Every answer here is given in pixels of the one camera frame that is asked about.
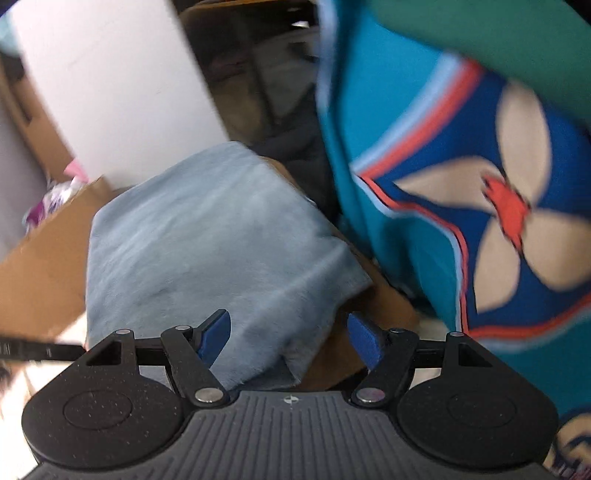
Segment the pink object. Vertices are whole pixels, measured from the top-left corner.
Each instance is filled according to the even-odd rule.
[[[70,162],[64,169],[64,173],[72,178],[78,177],[83,183],[90,183],[90,178],[88,178],[88,175],[84,171],[84,167],[76,159]]]

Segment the light blue towel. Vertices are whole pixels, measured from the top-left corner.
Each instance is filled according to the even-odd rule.
[[[212,372],[228,389],[299,383],[336,309],[370,280],[330,224],[238,143],[170,168],[95,217],[87,279],[89,341],[137,338],[232,318]],[[149,376],[164,380],[163,372]]]

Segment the clutter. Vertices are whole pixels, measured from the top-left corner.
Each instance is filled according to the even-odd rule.
[[[78,177],[64,183],[58,183],[50,188],[43,199],[31,208],[24,218],[22,224],[27,233],[38,227],[49,215],[55,213],[58,208],[70,200],[86,184]]]

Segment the blue fabric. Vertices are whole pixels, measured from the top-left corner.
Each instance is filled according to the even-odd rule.
[[[232,331],[211,369],[224,387],[293,386],[336,309],[371,284],[331,228],[244,146],[230,142],[193,155],[95,216],[89,342],[123,327],[138,338],[159,336],[226,309]],[[212,339],[227,334],[224,325]],[[163,372],[142,374],[165,382]]]
[[[483,238],[496,221],[510,227],[499,215],[511,208],[445,204],[398,185],[457,159],[479,158],[496,172],[504,194],[529,209],[527,219],[561,214],[589,227],[589,137],[542,104],[549,180],[539,198],[524,199],[515,193],[498,139],[502,96],[513,84],[388,31],[362,0],[322,0],[320,9],[319,117],[343,214],[360,247],[393,284],[427,297],[450,330],[481,341],[549,395],[561,414],[588,403],[591,278],[551,288],[516,250],[514,294],[477,310],[474,278]]]

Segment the cardboard box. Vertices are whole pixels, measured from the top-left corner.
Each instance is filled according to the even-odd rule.
[[[2,62],[0,98],[46,175],[57,181],[68,180],[63,172],[72,161],[72,154],[45,112],[29,78],[25,75],[22,79],[11,82]]]
[[[0,335],[54,339],[85,311],[90,227],[113,197],[106,180],[96,180],[8,254],[0,264]]]

